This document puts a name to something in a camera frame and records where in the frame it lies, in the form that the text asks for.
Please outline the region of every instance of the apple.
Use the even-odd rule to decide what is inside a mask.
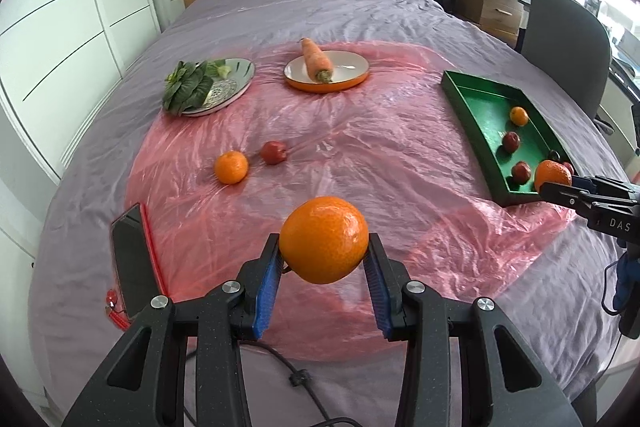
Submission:
[[[526,162],[518,162],[511,168],[511,178],[514,183],[524,185],[531,179],[531,167]]]
[[[509,131],[502,137],[502,146],[509,154],[513,154],[520,147],[520,136],[516,132]]]
[[[287,146],[275,140],[268,141],[260,149],[260,157],[267,165],[276,165],[287,159]]]
[[[562,165],[564,165],[568,169],[568,171],[571,173],[572,176],[575,176],[575,169],[574,169],[574,166],[571,165],[571,163],[562,162]]]

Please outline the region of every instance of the green tray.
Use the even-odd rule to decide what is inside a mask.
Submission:
[[[491,196],[500,206],[540,201],[533,187],[533,174],[551,149],[558,151],[563,162],[574,164],[546,120],[521,90],[455,71],[445,71],[441,84],[465,128]],[[511,108],[517,105],[529,115],[529,123],[523,127],[509,120]],[[520,147],[512,155],[501,147],[502,137],[508,131],[520,136]],[[519,161],[531,167],[531,180],[520,187],[508,182],[511,168]]]

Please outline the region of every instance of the cable connector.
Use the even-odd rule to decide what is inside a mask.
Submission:
[[[295,373],[291,373],[289,375],[289,381],[293,387],[297,387],[299,385],[304,385],[307,382],[311,381],[311,375],[306,369],[299,369]]]

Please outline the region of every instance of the purple bedsheet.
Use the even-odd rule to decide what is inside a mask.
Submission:
[[[109,229],[124,211],[133,159],[158,113],[160,80],[179,59],[233,56],[302,36],[428,46],[465,73],[523,89],[580,172],[625,178],[604,138],[553,80],[432,0],[198,0],[130,68],[82,138],[49,207],[31,285],[30,334],[46,390],[62,412],[120,336],[104,314],[114,285]],[[615,258],[612,238],[577,218],[497,299],[569,397],[594,377],[616,338],[615,321],[600,309],[602,270]],[[331,415],[382,427],[393,424],[403,358],[399,346],[365,360],[304,367]],[[256,427],[320,421],[276,360],[244,350],[243,361]]]

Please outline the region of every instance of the orange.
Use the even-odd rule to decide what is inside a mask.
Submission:
[[[213,172],[225,185],[241,182],[249,171],[249,162],[244,154],[238,151],[225,152],[213,165]]]
[[[529,115],[527,114],[527,111],[521,107],[513,107],[509,113],[509,118],[518,127],[522,127],[529,123]]]
[[[564,165],[551,160],[544,160],[536,167],[533,186],[540,192],[540,185],[546,182],[571,185],[571,172]]]
[[[280,230],[280,253],[289,267],[313,284],[350,274],[369,245],[364,216],[347,201],[322,196],[296,208]]]

